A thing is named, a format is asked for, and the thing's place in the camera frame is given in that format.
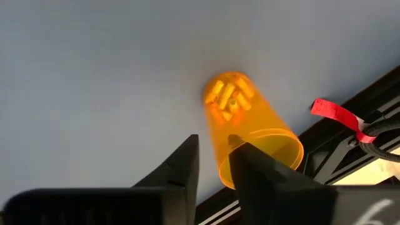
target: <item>white number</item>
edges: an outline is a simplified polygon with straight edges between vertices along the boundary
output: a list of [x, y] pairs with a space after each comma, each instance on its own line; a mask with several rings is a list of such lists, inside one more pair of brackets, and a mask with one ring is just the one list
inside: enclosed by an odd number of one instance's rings
[[384, 208], [393, 204], [390, 199], [383, 199], [375, 204], [373, 204], [367, 212], [362, 215], [354, 225], [384, 225], [383, 222], [377, 220], [371, 220], [373, 216], [382, 211]]

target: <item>black wire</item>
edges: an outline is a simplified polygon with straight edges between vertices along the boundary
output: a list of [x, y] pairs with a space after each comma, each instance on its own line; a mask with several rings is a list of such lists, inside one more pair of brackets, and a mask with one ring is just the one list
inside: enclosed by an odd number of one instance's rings
[[[368, 136], [376, 137], [383, 132], [391, 131], [393, 129], [400, 129], [400, 117], [390, 117], [389, 119], [383, 119], [375, 122], [365, 128], [362, 132]], [[382, 151], [376, 147], [374, 143], [360, 142], [360, 147], [364, 152], [372, 156], [400, 163], [400, 155]]]

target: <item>translucent orange plastic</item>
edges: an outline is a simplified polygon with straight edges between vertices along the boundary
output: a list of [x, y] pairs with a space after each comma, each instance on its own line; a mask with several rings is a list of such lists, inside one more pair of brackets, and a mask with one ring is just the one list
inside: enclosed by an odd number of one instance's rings
[[234, 189], [228, 156], [244, 142], [292, 169], [300, 165], [303, 145], [245, 74], [225, 72], [213, 78], [204, 90], [204, 104], [219, 177], [225, 186]]

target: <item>gray wall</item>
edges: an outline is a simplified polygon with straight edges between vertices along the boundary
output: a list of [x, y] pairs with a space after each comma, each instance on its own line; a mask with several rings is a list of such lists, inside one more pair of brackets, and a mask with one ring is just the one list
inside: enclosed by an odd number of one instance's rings
[[400, 63], [399, 0], [3, 0], [0, 203], [124, 187], [191, 133], [199, 201], [219, 182], [201, 91], [246, 71], [296, 133]]

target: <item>red velcro strap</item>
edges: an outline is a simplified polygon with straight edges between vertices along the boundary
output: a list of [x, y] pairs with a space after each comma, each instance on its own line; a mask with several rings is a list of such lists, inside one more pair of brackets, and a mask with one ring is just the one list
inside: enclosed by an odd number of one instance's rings
[[333, 102], [316, 99], [314, 105], [312, 105], [311, 114], [323, 116], [342, 123], [346, 127], [355, 131], [358, 141], [362, 143], [371, 143], [376, 138], [363, 134], [359, 128], [359, 121], [357, 120], [356, 115]]

